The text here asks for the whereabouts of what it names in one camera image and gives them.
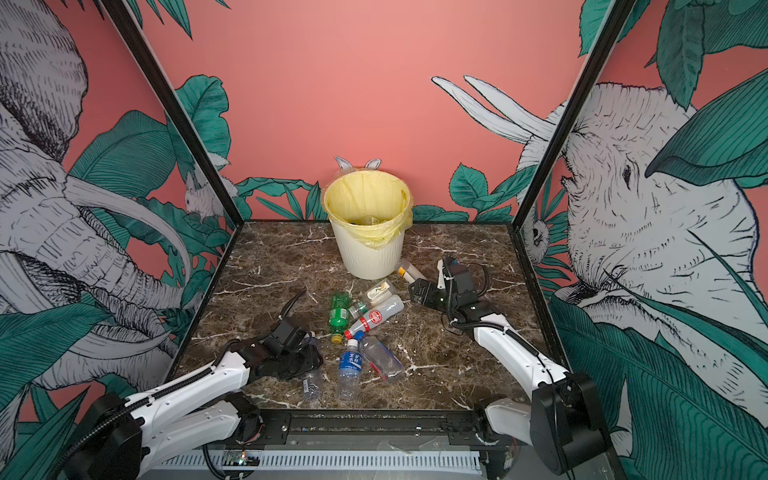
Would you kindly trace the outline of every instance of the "brown marble surface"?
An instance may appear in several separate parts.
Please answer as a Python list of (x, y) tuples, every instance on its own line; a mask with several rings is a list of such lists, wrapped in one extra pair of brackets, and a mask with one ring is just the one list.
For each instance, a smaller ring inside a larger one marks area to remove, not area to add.
[[(528, 290), (504, 225), (419, 224), (406, 232), (403, 256), (427, 278), (436, 280), (437, 261), (445, 253), (463, 262), (488, 265), (494, 302), (529, 342), (546, 352)], [(442, 328), (440, 315), (406, 301), (406, 308), (372, 331), (408, 369), (407, 377), (384, 386), (364, 367), (359, 399), (336, 399), (336, 373), (343, 346), (330, 342), (328, 310), (334, 291), (360, 298), (375, 280), (348, 273), (327, 223), (246, 223), (225, 271), (215, 286), (175, 372), (183, 375), (211, 361), (226, 341), (261, 333), (276, 321), (283, 304), (302, 288), (305, 295), (292, 316), (319, 337), (323, 354), (323, 393), (303, 400), (298, 380), (259, 379), (245, 387), (264, 408), (302, 409), (464, 409), (501, 394), (527, 402), (519, 384), (485, 349), (466, 335)], [(476, 284), (482, 284), (482, 270)], [(405, 280), (388, 277), (399, 295), (409, 298)]]

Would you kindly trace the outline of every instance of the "bottle with blue cap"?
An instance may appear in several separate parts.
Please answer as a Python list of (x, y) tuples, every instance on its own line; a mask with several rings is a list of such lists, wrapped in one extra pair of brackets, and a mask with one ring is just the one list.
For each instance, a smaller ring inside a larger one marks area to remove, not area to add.
[(358, 344), (364, 335), (364, 332), (358, 332), (353, 338), (347, 340), (346, 350), (339, 358), (339, 389), (336, 391), (339, 400), (357, 399), (362, 376), (362, 355)]

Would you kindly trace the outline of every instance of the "trash can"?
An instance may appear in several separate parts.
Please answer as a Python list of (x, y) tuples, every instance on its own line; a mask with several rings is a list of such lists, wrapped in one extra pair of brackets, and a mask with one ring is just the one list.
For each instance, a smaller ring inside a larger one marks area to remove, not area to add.
[(405, 231), (413, 225), (408, 185), (378, 170), (354, 170), (323, 190), (323, 208), (346, 269), (375, 280), (395, 269)]

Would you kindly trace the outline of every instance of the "red label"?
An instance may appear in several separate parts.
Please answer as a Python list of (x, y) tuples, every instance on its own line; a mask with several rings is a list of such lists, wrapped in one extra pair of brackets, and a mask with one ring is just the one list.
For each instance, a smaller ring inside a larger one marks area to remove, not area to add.
[(379, 313), (378, 310), (373, 310), (369, 315), (368, 318), (371, 319), (372, 322), (374, 322), (376, 325), (381, 323), (382, 321), (382, 314)]

